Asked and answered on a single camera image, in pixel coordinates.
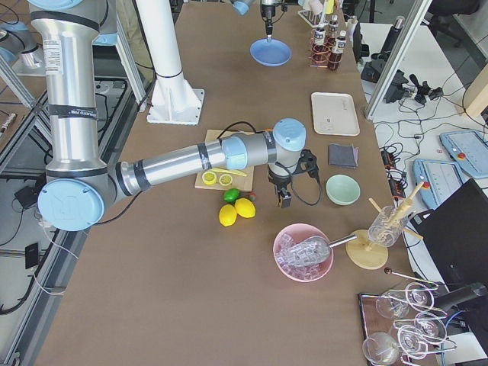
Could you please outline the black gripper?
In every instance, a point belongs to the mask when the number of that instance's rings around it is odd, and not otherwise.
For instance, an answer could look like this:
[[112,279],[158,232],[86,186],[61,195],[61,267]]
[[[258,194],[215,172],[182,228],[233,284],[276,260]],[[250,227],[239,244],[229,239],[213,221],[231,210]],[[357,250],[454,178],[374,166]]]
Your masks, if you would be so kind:
[[265,33],[267,38],[272,38],[273,34],[273,17],[276,13],[276,1],[274,0],[261,0],[260,12],[262,20],[265,23]]
[[274,185],[274,191],[278,198],[277,206],[280,208],[287,208],[291,204],[291,193],[288,186],[292,181],[292,174],[287,168],[268,168],[268,180]]

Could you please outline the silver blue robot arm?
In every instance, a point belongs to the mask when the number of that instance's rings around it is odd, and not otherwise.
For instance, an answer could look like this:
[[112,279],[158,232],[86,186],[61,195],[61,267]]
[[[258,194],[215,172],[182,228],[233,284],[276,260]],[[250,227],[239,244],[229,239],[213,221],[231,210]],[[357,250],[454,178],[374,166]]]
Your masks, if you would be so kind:
[[[234,10],[240,14],[246,14],[251,6],[255,3],[253,0],[235,0],[231,1]],[[258,2],[261,18],[265,24],[266,40],[271,42],[273,35],[273,17],[276,15],[276,8],[278,1],[275,0],[260,0]]]
[[34,28],[43,41],[52,159],[37,208],[59,230],[77,232],[101,222],[106,210],[167,181],[212,168],[268,165],[278,177],[298,166],[307,138],[293,118],[272,130],[234,133],[149,159],[125,162],[99,144],[93,46],[114,4],[103,1],[32,1]]

